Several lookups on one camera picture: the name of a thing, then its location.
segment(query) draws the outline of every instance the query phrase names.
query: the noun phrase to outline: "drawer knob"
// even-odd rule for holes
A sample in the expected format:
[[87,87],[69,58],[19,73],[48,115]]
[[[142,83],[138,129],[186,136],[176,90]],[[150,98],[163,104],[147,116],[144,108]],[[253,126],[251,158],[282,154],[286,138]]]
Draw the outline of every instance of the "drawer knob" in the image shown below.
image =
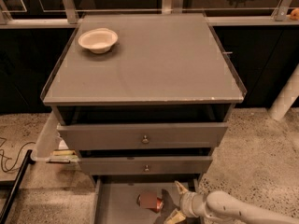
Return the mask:
[[144,135],[141,142],[142,142],[142,144],[146,145],[146,144],[148,144],[150,142],[150,140],[148,139],[148,137],[146,135]]
[[145,167],[144,167],[144,172],[149,172],[149,171],[150,171],[149,166],[148,166],[148,165],[145,165]]

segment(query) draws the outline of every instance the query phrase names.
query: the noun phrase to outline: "dresser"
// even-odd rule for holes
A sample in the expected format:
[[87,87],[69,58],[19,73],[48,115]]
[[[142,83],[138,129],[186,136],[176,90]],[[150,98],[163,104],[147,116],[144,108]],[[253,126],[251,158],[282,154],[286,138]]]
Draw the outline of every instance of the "dresser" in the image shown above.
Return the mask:
[[[83,33],[101,27],[119,36],[111,51],[96,55],[78,44]],[[135,203],[143,187],[166,190],[178,205],[173,181],[200,180],[245,94],[202,14],[90,14],[42,99],[59,121],[60,136],[76,150],[81,170],[104,193],[99,212],[110,215],[95,223],[160,223],[153,214],[136,217],[127,202]],[[122,208],[112,215],[120,200]]]

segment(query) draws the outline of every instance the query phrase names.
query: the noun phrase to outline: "white bowl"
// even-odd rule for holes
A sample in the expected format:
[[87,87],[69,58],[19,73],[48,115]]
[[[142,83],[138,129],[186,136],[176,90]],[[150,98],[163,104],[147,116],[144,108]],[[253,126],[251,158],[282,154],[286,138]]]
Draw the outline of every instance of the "white bowl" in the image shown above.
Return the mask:
[[78,39],[78,43],[85,49],[89,49],[95,54],[101,54],[109,51],[118,41],[118,35],[107,29],[99,28],[84,33]]

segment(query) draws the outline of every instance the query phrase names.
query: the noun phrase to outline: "white robotic arm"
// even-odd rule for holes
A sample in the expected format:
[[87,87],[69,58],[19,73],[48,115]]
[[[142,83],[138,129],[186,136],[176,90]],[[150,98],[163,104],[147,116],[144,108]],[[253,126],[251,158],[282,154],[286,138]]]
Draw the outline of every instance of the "white robotic arm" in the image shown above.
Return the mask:
[[243,203],[224,191],[200,195],[188,191],[177,181],[176,185],[180,194],[180,211],[174,210],[164,224],[179,223],[186,217],[205,217],[217,223],[239,219],[247,224],[299,224],[299,219]]

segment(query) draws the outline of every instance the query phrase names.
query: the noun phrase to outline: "black pole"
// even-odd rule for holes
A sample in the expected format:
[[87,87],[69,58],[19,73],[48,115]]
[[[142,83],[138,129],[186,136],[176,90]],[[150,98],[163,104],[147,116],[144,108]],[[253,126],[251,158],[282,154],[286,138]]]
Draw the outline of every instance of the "black pole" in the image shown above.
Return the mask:
[[2,212],[1,212],[1,216],[0,216],[0,224],[5,224],[6,223],[8,213],[9,213],[10,208],[11,208],[11,206],[13,204],[13,201],[14,201],[16,195],[17,195],[17,192],[19,190],[19,186],[21,184],[22,178],[25,175],[25,172],[26,172],[28,164],[29,163],[30,164],[34,164],[35,163],[30,158],[31,153],[32,153],[31,149],[27,150],[25,158],[22,161],[20,170],[19,170],[19,172],[17,174],[17,177],[16,177],[16,179],[14,181],[14,185],[13,185],[12,189],[10,190],[10,192],[8,194],[8,197],[7,197],[7,200],[6,200],[6,203],[4,204],[4,206],[2,208]]

